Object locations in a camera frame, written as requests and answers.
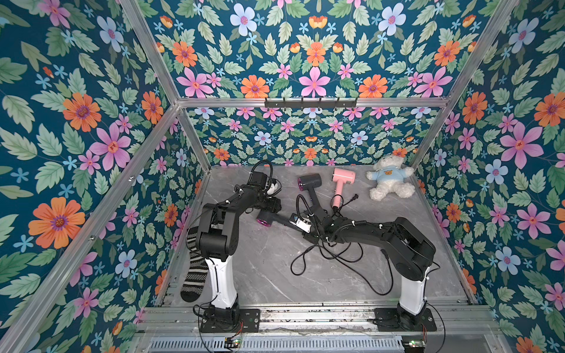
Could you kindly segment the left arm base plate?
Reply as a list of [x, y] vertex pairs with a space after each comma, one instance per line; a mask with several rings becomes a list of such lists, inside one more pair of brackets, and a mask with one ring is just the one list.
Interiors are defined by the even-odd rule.
[[260, 315], [259, 309], [208, 308], [201, 318], [200, 331], [203, 333], [256, 333], [259, 331]]

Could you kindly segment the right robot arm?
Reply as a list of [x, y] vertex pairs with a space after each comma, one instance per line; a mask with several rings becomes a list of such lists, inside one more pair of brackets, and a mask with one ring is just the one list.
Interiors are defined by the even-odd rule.
[[425, 283], [434, 264], [436, 248], [433, 243], [404, 217], [392, 222], [356, 221], [340, 213], [298, 216], [292, 214], [282, 224], [297, 230], [322, 256], [348, 266], [354, 260], [345, 260], [340, 252], [328, 249], [330, 244], [357, 244], [377, 247], [388, 259], [391, 270], [401, 276], [401, 294], [398, 310], [416, 317], [425, 309]]

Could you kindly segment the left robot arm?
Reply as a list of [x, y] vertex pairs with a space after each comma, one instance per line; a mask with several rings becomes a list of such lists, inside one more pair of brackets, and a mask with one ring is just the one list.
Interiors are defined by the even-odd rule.
[[216, 204], [204, 205], [196, 247], [209, 267], [214, 308], [233, 310], [238, 302], [232, 256], [238, 247], [241, 215], [249, 209], [280, 212], [281, 201], [276, 197], [278, 189], [271, 173], [252, 171], [247, 183], [236, 185], [231, 195]]

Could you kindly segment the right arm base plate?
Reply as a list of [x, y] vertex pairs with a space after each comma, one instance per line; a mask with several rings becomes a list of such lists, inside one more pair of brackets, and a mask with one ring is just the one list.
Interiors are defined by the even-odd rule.
[[424, 307], [412, 315], [401, 307], [374, 309], [375, 324], [382, 332], [436, 332], [437, 325], [431, 309]]

